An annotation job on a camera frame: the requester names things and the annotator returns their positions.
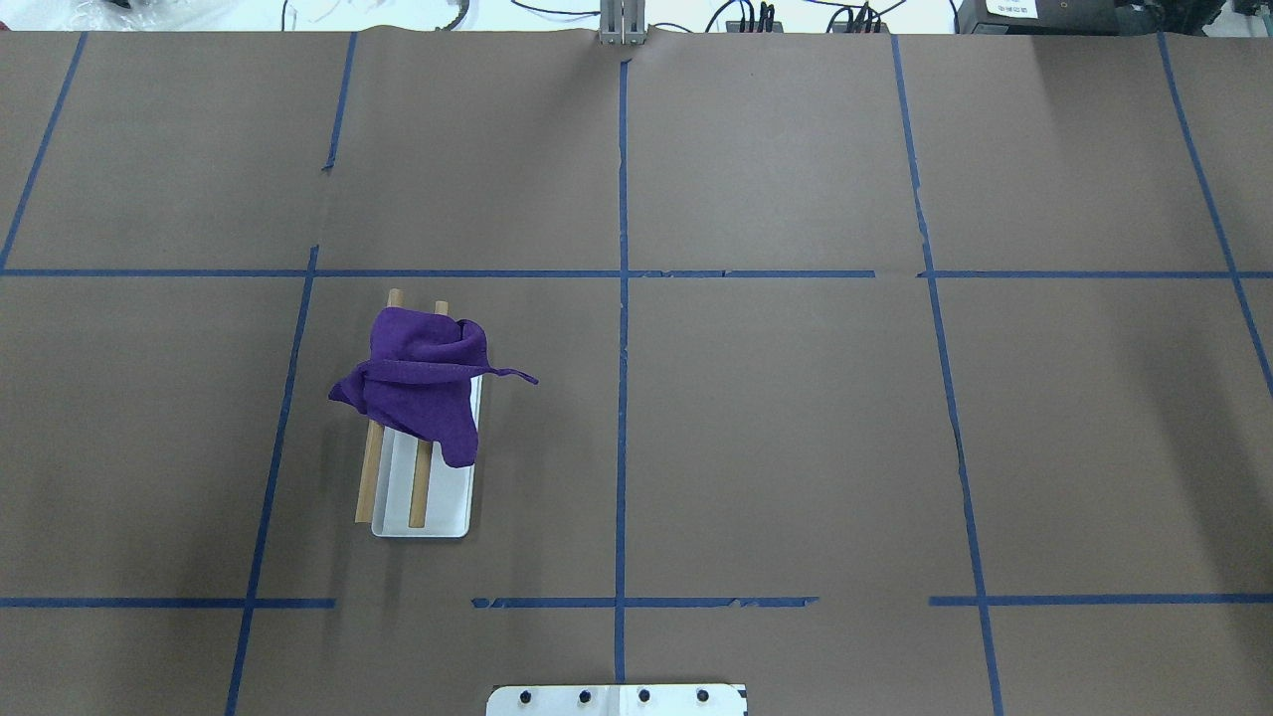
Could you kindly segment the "purple towel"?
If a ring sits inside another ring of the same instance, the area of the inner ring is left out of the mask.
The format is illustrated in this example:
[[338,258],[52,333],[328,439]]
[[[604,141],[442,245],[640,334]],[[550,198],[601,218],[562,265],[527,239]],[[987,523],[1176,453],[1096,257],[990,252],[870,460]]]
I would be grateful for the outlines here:
[[480,434],[471,382],[486,375],[537,378],[491,366],[488,335],[472,320],[384,307],[370,327],[369,355],[328,391],[368,419],[426,443],[440,445],[446,466],[470,468]]

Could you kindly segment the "wooden rack bar inner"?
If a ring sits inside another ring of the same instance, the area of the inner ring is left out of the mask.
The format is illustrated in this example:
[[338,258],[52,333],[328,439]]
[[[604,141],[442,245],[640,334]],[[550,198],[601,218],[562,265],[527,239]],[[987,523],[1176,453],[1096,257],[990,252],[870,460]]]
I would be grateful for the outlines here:
[[426,440],[418,440],[409,503],[410,529],[426,526],[428,497],[429,489],[432,489],[432,459],[433,445]]

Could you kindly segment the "white rack base tray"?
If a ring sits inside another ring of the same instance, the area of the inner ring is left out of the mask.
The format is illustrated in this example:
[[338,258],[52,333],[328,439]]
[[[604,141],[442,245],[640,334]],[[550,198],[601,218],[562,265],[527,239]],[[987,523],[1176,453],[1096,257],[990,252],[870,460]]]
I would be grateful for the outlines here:
[[[446,462],[440,445],[429,445],[426,498],[418,499],[418,454],[420,441],[386,428],[370,516],[370,533],[377,538],[458,540],[468,533],[474,499],[474,465],[453,468]],[[411,515],[424,506],[423,524]]]

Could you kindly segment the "aluminium frame post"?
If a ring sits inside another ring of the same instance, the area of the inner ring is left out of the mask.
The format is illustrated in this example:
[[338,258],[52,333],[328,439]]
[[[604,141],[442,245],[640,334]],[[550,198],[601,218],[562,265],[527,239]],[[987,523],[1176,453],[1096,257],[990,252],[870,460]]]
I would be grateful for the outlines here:
[[600,42],[611,46],[645,45],[648,22],[644,0],[601,0]]

